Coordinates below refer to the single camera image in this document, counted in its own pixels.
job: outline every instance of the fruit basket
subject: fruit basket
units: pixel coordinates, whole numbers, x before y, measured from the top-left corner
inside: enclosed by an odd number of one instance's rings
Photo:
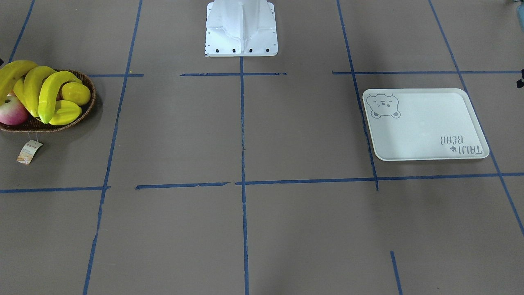
[[[81,106],[82,113],[80,116],[74,120],[73,122],[67,124],[67,125],[61,125],[61,126],[55,126],[51,124],[44,124],[37,119],[33,118],[32,116],[29,116],[29,118],[22,124],[16,125],[16,126],[10,126],[0,123],[0,130],[7,131],[7,132],[42,132],[42,133],[48,133],[48,132],[56,132],[60,130],[64,130],[70,127],[75,126],[76,124],[80,123],[80,121],[84,120],[85,117],[91,112],[93,107],[96,103],[96,90],[95,86],[93,84],[93,81],[84,73],[81,73],[79,71],[75,70],[65,70],[73,73],[77,78],[82,80],[82,84],[87,86],[91,92],[91,98],[89,99],[89,102]]]

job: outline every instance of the price tag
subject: price tag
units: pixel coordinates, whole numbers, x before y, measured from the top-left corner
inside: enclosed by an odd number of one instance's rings
[[[29,165],[33,156],[35,156],[36,151],[42,146],[42,143],[34,140],[30,140],[24,145],[22,151],[16,159],[17,162],[20,162],[24,165]]]

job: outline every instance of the yellow lemon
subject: yellow lemon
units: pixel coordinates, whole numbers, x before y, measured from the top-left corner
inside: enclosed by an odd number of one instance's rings
[[[70,82],[62,86],[62,98],[76,103],[79,106],[89,102],[91,92],[81,83]]]

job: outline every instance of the bear face drawing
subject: bear face drawing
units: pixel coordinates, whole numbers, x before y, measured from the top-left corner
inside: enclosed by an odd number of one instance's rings
[[[385,94],[369,95],[366,98],[366,103],[371,107],[371,116],[378,119],[382,116],[392,116],[393,118],[400,117],[400,111],[398,110],[398,98],[394,97],[393,94],[388,96]]]

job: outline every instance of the banana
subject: banana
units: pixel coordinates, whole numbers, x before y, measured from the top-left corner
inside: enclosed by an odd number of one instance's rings
[[[58,91],[62,84],[67,82],[82,83],[73,73],[59,71],[50,75],[42,84],[42,89],[38,97],[38,116],[42,123],[47,124],[53,118]]]
[[[57,71],[46,66],[39,66],[27,73],[24,80],[24,94],[26,98],[26,109],[33,117],[38,117],[38,97],[42,88],[43,80]]]
[[[26,110],[29,110],[27,108],[27,100],[26,100],[26,95],[24,93],[24,78],[20,78],[18,79],[18,81],[16,81],[15,85],[13,86],[13,92],[15,93],[16,97],[18,97],[18,100],[24,105],[24,107],[26,108]]]
[[[30,60],[16,60],[0,69],[0,106],[4,104],[4,98],[13,89],[16,81],[37,66]]]
[[[55,106],[53,118],[49,121],[51,125],[67,125],[80,116],[82,109],[74,102],[59,100]]]

